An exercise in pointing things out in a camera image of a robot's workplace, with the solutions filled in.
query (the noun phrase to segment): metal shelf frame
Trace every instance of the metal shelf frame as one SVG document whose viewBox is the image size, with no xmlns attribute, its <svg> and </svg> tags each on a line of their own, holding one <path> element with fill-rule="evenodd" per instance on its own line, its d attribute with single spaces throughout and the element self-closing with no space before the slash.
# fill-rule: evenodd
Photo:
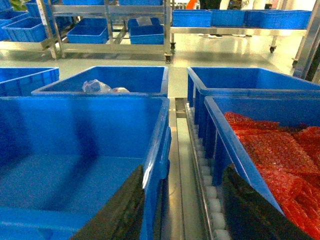
<svg viewBox="0 0 320 240">
<path fill-rule="evenodd" d="M 286 9 L 288 5 L 288 0 L 279 0 L 277 9 Z M 171 2 L 171 10 L 175 10 L 175 0 Z M 312 18 L 315 16 L 317 7 L 313 8 Z M 298 62 L 301 55 L 301 51 L 306 40 L 306 35 L 308 34 L 309 28 L 304 29 L 262 29 L 262 28 L 241 28 L 241 27 L 171 27 L 171 49 L 175 49 L 175 34 L 220 34 L 220 35 L 247 35 L 247 36 L 273 36 L 273 40 L 270 46 L 270 52 L 273 53 L 277 48 L 277 38 L 278 36 L 294 36 L 302 37 L 301 44 L 296 53 L 295 58 L 293 58 L 292 66 Z"/>
<path fill-rule="evenodd" d="M 171 42 L 170 42 L 170 24 L 171 24 L 171 7 L 170 0 L 164 0 L 161 6 L 121 6 L 117 1 L 104 0 L 104 5 L 63 5 L 51 4 L 50 6 L 54 27 L 58 29 L 56 17 L 84 17 L 84 18 L 104 18 L 107 19 L 109 31 L 109 41 L 107 44 L 78 44 L 68 43 L 57 34 L 58 44 L 61 56 L 66 57 L 66 53 L 104 53 L 104 54 L 161 54 L 165 56 L 169 64 L 172 60 Z M 116 38 L 112 32 L 112 19 L 122 18 L 124 21 L 129 18 L 141 16 L 159 17 L 164 19 L 164 44 L 163 45 L 139 45 L 139 44 L 121 44 L 126 33 L 126 25 L 123 26 Z"/>
<path fill-rule="evenodd" d="M 52 29 L 49 23 L 48 13 L 46 11 L 44 0 L 36 0 L 40 18 L 45 28 L 45 32 L 48 36 L 42 42 L 14 42 L 14 41 L 0 41 L 0 50 L 9 51 L 25 51 L 25 52 L 44 52 L 47 49 L 50 50 L 53 59 L 58 58 L 58 50 L 56 48 L 57 38 L 53 35 Z"/>
</svg>

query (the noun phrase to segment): clear plastic bag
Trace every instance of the clear plastic bag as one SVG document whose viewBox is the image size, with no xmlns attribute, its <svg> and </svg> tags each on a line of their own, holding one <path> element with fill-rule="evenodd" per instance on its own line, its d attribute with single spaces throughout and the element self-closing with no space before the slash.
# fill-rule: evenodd
<svg viewBox="0 0 320 240">
<path fill-rule="evenodd" d="M 139 26 L 150 26 L 152 25 L 151 18 L 149 16 L 141 16 L 136 19 Z"/>
<path fill-rule="evenodd" d="M 115 87 L 115 88 L 112 88 L 112 91 L 115 93 L 130 93 L 130 91 L 125 87 Z"/>
<path fill-rule="evenodd" d="M 112 91 L 110 86 L 97 79 L 85 81 L 82 86 L 82 90 L 85 93 L 109 93 Z"/>
</svg>

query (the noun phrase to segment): blue storage bin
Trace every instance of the blue storage bin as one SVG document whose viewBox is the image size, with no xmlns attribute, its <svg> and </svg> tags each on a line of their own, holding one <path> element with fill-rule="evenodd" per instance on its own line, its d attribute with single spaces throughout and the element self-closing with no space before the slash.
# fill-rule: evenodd
<svg viewBox="0 0 320 240">
<path fill-rule="evenodd" d="M 209 112 L 206 155 L 212 157 L 215 152 L 211 163 L 213 184 L 220 185 L 223 170 L 234 164 L 239 175 L 282 212 L 224 114 L 231 111 L 258 121 L 280 122 L 287 127 L 297 127 L 301 123 L 320 126 L 320 98 L 207 96 L 205 106 Z"/>
<path fill-rule="evenodd" d="M 3 22 L 3 23 L 0 22 L 0 41 L 9 39 L 7 32 L 2 29 L 2 27 L 5 25 L 6 25 L 5 22 Z"/>
<path fill-rule="evenodd" d="M 155 26 L 159 26 L 160 25 L 160 20 L 159 18 L 157 17 L 151 17 L 151 23 L 152 25 L 155 25 Z M 137 19 L 136 18 L 132 18 L 132 19 L 129 19 L 128 21 L 128 24 L 127 24 L 127 27 L 128 27 L 128 30 L 130 31 L 130 28 L 132 27 L 139 27 L 139 24 L 137 22 Z"/>
<path fill-rule="evenodd" d="M 59 80 L 57 67 L 0 67 L 0 97 L 31 96 L 31 92 Z"/>
<path fill-rule="evenodd" d="M 131 44 L 163 45 L 164 26 L 133 26 L 129 31 Z"/>
<path fill-rule="evenodd" d="M 64 5 L 104 5 L 104 0 L 62 0 Z"/>
<path fill-rule="evenodd" d="M 94 66 L 65 80 L 39 88 L 33 95 L 112 95 L 123 93 L 85 93 L 85 81 L 97 79 L 111 88 L 124 87 L 130 91 L 124 96 L 168 96 L 168 67 L 164 66 Z"/>
<path fill-rule="evenodd" d="M 44 239 L 49 233 L 46 239 L 68 240 L 142 165 L 140 240 L 152 240 L 168 175 L 169 102 L 0 98 L 0 239 Z"/>
<path fill-rule="evenodd" d="M 9 25 L 28 17 L 30 17 L 30 13 L 27 11 L 3 11 L 0 12 L 0 24 Z"/>
<path fill-rule="evenodd" d="M 246 11 L 212 9 L 211 26 L 241 27 L 245 22 Z"/>
<path fill-rule="evenodd" d="M 58 1 L 59 0 L 54 0 L 54 1 L 51 1 L 51 3 L 54 4 Z M 48 4 L 46 4 L 48 1 L 44 1 L 44 2 L 45 2 L 45 9 L 48 14 L 48 17 L 51 18 L 52 13 L 51 13 L 50 7 Z M 31 1 L 25 2 L 24 5 L 26 6 L 28 12 L 31 14 L 32 17 L 40 18 L 40 13 L 39 13 L 39 9 L 38 9 L 38 5 L 37 5 L 36 0 L 31 0 Z"/>
<path fill-rule="evenodd" d="M 174 27 L 209 28 L 212 11 L 208 10 L 174 10 L 172 14 Z"/>
<path fill-rule="evenodd" d="M 245 25 L 262 29 L 306 29 L 311 13 L 304 10 L 248 10 Z"/>
<path fill-rule="evenodd" d="M 188 101 L 194 106 L 194 123 L 199 124 L 200 138 L 204 137 L 207 124 L 205 96 L 320 97 L 320 85 L 263 68 L 189 67 L 187 72 Z"/>
<path fill-rule="evenodd" d="M 28 17 L 2 27 L 12 42 L 42 42 L 47 38 L 40 18 Z"/>
<path fill-rule="evenodd" d="M 119 0 L 122 6 L 161 6 L 163 0 Z"/>
<path fill-rule="evenodd" d="M 12 9 L 9 0 L 0 0 L 0 12 Z"/>
<path fill-rule="evenodd" d="M 109 40 L 106 27 L 75 26 L 66 34 L 71 44 L 105 44 Z"/>
<path fill-rule="evenodd" d="M 88 27 L 107 27 L 107 19 L 105 18 L 83 18 L 77 23 L 77 26 L 88 26 Z"/>
</svg>

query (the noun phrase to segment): crate handle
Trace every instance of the crate handle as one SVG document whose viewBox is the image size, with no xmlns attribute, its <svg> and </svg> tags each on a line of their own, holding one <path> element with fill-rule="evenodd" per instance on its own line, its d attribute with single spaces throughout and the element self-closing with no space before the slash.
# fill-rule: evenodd
<svg viewBox="0 0 320 240">
<path fill-rule="evenodd" d="M 169 152 L 170 152 L 170 145 L 171 145 L 171 129 L 168 126 L 166 128 L 164 143 L 160 158 L 160 179 L 165 179 L 168 176 L 170 162 L 169 162 Z"/>
</svg>

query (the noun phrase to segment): caster wheel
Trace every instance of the caster wheel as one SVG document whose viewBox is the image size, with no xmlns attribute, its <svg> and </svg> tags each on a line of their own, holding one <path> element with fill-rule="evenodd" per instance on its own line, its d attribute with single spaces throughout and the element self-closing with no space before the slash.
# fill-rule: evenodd
<svg viewBox="0 0 320 240">
<path fill-rule="evenodd" d="M 294 60 L 293 63 L 292 63 L 292 67 L 295 69 L 296 66 L 297 66 L 297 63 L 298 63 L 298 60 Z"/>
<path fill-rule="evenodd" d="M 171 43 L 171 50 L 175 50 L 176 49 L 176 43 L 175 42 L 172 42 Z"/>
<path fill-rule="evenodd" d="M 276 47 L 275 47 L 275 46 L 271 46 L 271 47 L 270 47 L 270 53 L 273 54 L 275 50 L 276 50 Z"/>
<path fill-rule="evenodd" d="M 171 56 L 165 56 L 165 63 L 170 64 L 171 63 Z"/>
</svg>

